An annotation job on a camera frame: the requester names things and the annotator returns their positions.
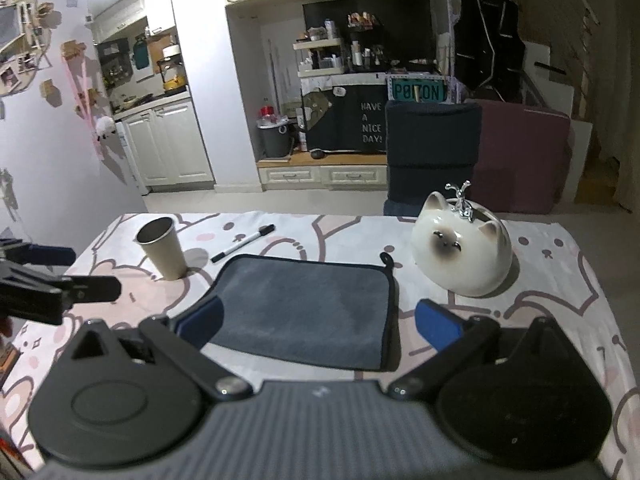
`white ceramic cat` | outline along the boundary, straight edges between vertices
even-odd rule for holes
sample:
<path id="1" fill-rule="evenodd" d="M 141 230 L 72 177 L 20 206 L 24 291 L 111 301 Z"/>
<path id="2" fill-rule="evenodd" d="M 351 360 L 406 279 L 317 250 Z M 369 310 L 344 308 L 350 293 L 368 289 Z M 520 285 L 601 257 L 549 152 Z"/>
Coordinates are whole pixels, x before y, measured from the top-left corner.
<path id="1" fill-rule="evenodd" d="M 511 240 L 500 219 L 465 200 L 464 190 L 447 201 L 433 192 L 424 203 L 412 232 L 415 263 L 437 285 L 478 298 L 493 292 L 511 267 Z"/>

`purple sofa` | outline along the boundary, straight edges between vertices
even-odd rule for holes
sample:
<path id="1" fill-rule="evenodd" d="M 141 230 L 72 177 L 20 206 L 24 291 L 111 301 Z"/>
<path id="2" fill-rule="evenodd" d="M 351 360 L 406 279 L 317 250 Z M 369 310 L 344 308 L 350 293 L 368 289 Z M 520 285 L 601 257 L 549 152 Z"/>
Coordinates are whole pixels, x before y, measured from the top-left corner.
<path id="1" fill-rule="evenodd" d="M 477 102 L 482 133 L 470 198 L 494 212 L 549 213 L 566 176 L 569 117 L 546 108 Z"/>

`cartoon pattern tablecloth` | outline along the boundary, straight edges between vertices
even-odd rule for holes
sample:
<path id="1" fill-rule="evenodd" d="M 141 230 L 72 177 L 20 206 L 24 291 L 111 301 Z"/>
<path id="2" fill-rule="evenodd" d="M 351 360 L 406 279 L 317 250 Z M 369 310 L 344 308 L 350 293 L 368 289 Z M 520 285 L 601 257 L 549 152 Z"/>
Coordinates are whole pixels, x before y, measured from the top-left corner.
<path id="1" fill-rule="evenodd" d="M 28 405 L 66 343 L 92 317 L 111 327 L 136 326 L 145 317 L 181 312 L 209 288 L 225 260 L 209 256 L 226 249 L 266 224 L 276 231 L 243 251 L 300 260 L 381 265 L 390 253 L 399 284 L 401 359 L 395 372 L 370 373 L 317 368 L 242 354 L 207 344 L 203 352 L 259 388 L 265 378 L 379 378 L 386 386 L 394 377 L 427 360 L 434 350 L 418 335 L 414 307 L 420 298 L 447 305 L 463 317 L 482 314 L 509 326 L 525 326 L 541 314 L 554 316 L 582 353 L 607 391 L 614 410 L 612 430 L 600 455 L 606 472 L 632 480 L 640 470 L 640 389 L 636 387 L 626 347 L 609 304 L 591 267 L 569 233 L 558 224 L 506 222 L 515 261 L 506 286 L 497 296 L 472 300 L 439 288 L 425 277 L 409 247 L 413 219 L 389 217 L 297 216 L 244 214 L 176 214 L 178 236 L 190 272 L 166 282 L 132 242 L 146 222 L 161 215 L 123 215 L 102 232 L 68 270 L 69 274 L 110 274 L 123 292 L 114 303 L 78 304 L 59 327 L 28 322 L 15 338 L 22 352 L 0 392 L 0 418 L 17 447 L 35 468 L 42 459 L 26 420 Z"/>

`pink ribbon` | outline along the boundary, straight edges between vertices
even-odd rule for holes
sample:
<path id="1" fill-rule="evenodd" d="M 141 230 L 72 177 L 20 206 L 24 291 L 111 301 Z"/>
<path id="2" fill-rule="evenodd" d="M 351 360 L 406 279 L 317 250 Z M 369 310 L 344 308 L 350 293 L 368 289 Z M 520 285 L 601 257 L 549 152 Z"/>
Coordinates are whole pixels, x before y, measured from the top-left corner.
<path id="1" fill-rule="evenodd" d="M 95 153 L 98 155 L 98 158 L 100 160 L 104 160 L 104 155 L 102 154 L 102 146 L 100 145 L 100 141 L 98 140 L 98 134 L 95 131 L 94 116 L 91 113 L 91 102 L 89 100 L 89 87 L 88 87 L 87 78 L 86 78 L 86 56 L 82 56 L 82 93 L 84 94 L 84 102 L 82 102 L 82 99 L 80 98 L 80 95 L 78 92 L 78 85 L 76 84 L 76 80 L 74 79 L 74 76 L 71 73 L 69 62 L 68 60 L 65 59 L 64 55 L 62 55 L 62 64 L 65 66 L 66 76 L 69 79 L 71 88 L 74 91 L 74 99 L 76 100 L 76 104 L 80 108 L 82 119 L 84 120 L 86 126 L 89 128 L 89 132 L 91 133 L 91 138 L 92 138 L 92 143 L 94 144 Z"/>

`stainless steel cup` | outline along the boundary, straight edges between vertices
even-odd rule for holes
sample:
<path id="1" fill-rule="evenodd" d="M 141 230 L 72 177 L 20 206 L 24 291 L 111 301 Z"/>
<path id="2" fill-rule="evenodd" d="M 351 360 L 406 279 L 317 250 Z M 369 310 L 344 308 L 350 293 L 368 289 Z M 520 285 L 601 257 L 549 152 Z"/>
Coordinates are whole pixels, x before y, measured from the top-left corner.
<path id="1" fill-rule="evenodd" d="M 166 280 L 179 280 L 187 273 L 173 218 L 152 220 L 138 231 L 135 241 Z"/>

